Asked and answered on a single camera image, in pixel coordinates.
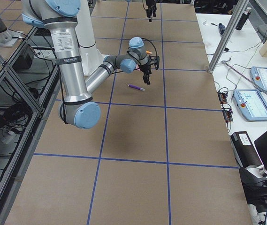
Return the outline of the purple marker pen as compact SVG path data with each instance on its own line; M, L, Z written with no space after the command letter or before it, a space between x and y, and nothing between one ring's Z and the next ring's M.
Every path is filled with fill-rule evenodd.
M139 87L139 86L136 86L136 85L133 85L133 84L128 84L128 86L129 86L130 88L133 88L133 89L136 89L136 90L145 91L144 88Z

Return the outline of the black water bottle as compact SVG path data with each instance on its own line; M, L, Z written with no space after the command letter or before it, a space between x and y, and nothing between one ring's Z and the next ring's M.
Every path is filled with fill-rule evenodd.
M236 30L241 30L243 28L244 24L246 23L246 21L248 20L249 16L251 15L251 11L252 11L251 7L247 7L245 9L245 11L241 15L241 18L240 18L239 22L236 25Z

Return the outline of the near blue teach pendant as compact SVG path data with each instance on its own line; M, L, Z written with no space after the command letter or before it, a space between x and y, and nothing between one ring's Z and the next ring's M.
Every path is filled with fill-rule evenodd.
M234 90L233 98L247 121L267 121L267 103L259 90Z

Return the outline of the black cardboard box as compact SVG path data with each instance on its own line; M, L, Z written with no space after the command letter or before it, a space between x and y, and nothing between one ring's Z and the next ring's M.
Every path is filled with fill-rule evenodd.
M230 138L235 159L242 168L257 168L262 165L246 131L234 132Z

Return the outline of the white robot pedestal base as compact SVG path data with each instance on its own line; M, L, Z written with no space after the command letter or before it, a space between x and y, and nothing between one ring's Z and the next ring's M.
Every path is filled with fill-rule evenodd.
M78 21L76 35L84 75L90 76L103 63L106 55L102 55L97 49L88 1L80 0L80 3L79 12L76 15Z

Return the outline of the aluminium frame post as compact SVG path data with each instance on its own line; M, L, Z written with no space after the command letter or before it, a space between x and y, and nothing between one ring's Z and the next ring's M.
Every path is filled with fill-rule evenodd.
M213 58L210 61L210 64L207 68L207 72L212 74L214 69L216 68L216 65L218 64L221 55L223 54L223 51L225 49L225 47L227 46L227 43L237 25L237 23L239 22L243 11L246 9L247 4L249 3L249 0L239 0L234 11L233 14L228 22L228 25L226 27L226 30L224 32L224 34L221 37L221 40L216 48L216 51L213 55Z

